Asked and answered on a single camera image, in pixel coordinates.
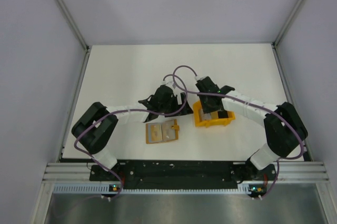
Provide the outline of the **silver VIP card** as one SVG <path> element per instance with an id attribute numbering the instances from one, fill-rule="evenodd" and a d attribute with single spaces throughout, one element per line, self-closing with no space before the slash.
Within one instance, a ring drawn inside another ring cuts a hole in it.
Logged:
<path id="1" fill-rule="evenodd" d="M 212 114 L 211 113 L 201 113 L 201 121 L 207 121 L 212 120 Z"/>

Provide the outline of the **yellow plastic bin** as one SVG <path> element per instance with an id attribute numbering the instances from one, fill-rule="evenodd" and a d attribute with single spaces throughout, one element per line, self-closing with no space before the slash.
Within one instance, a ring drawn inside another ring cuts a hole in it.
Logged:
<path id="1" fill-rule="evenodd" d="M 227 126 L 229 125 L 233 120 L 235 120 L 235 114 L 232 111 L 228 112 L 228 118 L 226 119 L 218 119 L 217 112 L 214 111 L 211 112 L 212 114 L 212 120 L 207 121 L 201 121 L 201 113 L 205 113 L 202 109 L 202 105 L 200 101 L 197 101 L 193 104 L 193 116 L 194 116 L 194 124 L 196 127 L 211 127 L 211 126 Z"/>

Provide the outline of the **gold VIP card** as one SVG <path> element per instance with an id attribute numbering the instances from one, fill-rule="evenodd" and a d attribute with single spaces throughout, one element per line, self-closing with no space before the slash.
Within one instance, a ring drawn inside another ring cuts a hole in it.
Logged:
<path id="1" fill-rule="evenodd" d="M 162 125 L 162 136 L 163 140 L 174 140 L 175 139 L 175 130 L 171 124 Z"/>

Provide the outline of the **orange leather card holder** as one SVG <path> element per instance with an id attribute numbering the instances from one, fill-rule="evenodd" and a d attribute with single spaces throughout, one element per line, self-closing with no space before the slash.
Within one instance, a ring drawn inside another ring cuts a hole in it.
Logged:
<path id="1" fill-rule="evenodd" d="M 161 144 L 179 139 L 180 127 L 176 119 L 146 124 L 146 143 Z"/>

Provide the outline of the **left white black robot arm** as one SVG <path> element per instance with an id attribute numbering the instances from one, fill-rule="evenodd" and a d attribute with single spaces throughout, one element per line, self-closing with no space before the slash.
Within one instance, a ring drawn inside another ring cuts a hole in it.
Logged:
<path id="1" fill-rule="evenodd" d="M 101 174 L 108 180 L 119 175 L 117 159 L 106 145 L 116 126 L 129 123 L 148 123 L 159 116 L 177 117 L 192 114 L 186 93 L 174 92 L 174 87 L 161 85 L 148 98 L 128 106 L 106 107 L 94 102 L 73 126 L 74 147 L 87 154 L 102 167 Z"/>

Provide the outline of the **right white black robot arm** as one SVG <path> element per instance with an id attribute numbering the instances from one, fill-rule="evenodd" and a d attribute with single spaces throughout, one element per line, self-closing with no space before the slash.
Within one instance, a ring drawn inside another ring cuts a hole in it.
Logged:
<path id="1" fill-rule="evenodd" d="M 249 178 L 259 179 L 269 164 L 280 158 L 287 159 L 297 146 L 300 146 L 300 155 L 303 154 L 303 141 L 308 131 L 291 103 L 268 104 L 245 96 L 230 86 L 219 88 L 209 76 L 195 79 L 204 114 L 233 112 L 265 129 L 266 143 L 247 160 L 245 171 Z"/>

